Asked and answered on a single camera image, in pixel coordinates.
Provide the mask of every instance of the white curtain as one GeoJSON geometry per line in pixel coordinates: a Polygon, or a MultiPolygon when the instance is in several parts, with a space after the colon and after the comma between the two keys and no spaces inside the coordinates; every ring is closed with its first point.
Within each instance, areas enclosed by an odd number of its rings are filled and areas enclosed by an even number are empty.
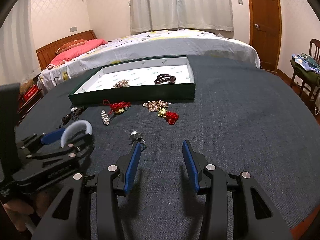
{"type": "Polygon", "coordinates": [[[132,34],[175,28],[233,31],[231,0],[131,0],[132,34]]]}
{"type": "Polygon", "coordinates": [[[0,84],[23,83],[41,72],[30,6],[31,0],[18,0],[0,29],[0,84]]]}

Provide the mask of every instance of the metal bolt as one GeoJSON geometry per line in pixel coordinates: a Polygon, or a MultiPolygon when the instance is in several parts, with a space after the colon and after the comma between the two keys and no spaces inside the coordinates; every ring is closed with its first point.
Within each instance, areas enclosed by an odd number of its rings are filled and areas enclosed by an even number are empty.
{"type": "Polygon", "coordinates": [[[73,178],[78,180],[82,178],[82,174],[81,173],[76,173],[75,175],[73,175],[73,178]]]}
{"type": "Polygon", "coordinates": [[[245,179],[248,179],[248,178],[250,178],[251,177],[251,175],[250,175],[250,173],[249,172],[247,172],[247,171],[244,171],[244,172],[242,172],[242,177],[244,177],[245,179]]]}
{"type": "Polygon", "coordinates": [[[118,167],[116,165],[110,165],[108,167],[108,171],[116,171],[118,169],[118,167]]]}
{"type": "Polygon", "coordinates": [[[206,168],[207,168],[207,170],[209,170],[209,171],[214,171],[214,170],[216,169],[216,166],[214,166],[213,164],[208,164],[208,165],[206,166],[206,168]]]}

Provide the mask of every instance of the wall switch plate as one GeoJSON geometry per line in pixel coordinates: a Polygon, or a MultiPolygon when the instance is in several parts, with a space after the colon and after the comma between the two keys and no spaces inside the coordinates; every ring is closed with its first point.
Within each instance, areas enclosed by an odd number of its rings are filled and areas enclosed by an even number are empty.
{"type": "Polygon", "coordinates": [[[76,32],[77,30],[78,30],[77,27],[70,28],[70,32],[76,32]]]}

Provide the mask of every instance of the pink blanket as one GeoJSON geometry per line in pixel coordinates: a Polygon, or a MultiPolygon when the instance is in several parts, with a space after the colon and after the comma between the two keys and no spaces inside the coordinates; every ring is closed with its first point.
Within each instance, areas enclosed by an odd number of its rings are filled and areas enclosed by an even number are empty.
{"type": "Polygon", "coordinates": [[[87,53],[88,51],[99,47],[100,45],[107,44],[108,42],[104,39],[98,40],[90,40],[87,41],[85,44],[74,47],[72,49],[68,49],[59,55],[57,55],[49,65],[47,65],[47,69],[57,68],[70,60],[74,59],[75,57],[79,57],[80,55],[87,53]]]}

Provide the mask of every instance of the black beaded bracelet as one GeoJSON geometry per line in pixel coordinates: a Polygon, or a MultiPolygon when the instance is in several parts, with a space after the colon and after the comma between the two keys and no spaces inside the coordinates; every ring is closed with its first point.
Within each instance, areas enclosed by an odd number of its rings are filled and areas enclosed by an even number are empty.
{"type": "Polygon", "coordinates": [[[156,85],[160,85],[165,82],[168,82],[168,84],[175,84],[176,77],[169,74],[160,74],[157,76],[157,79],[155,80],[156,85]]]}

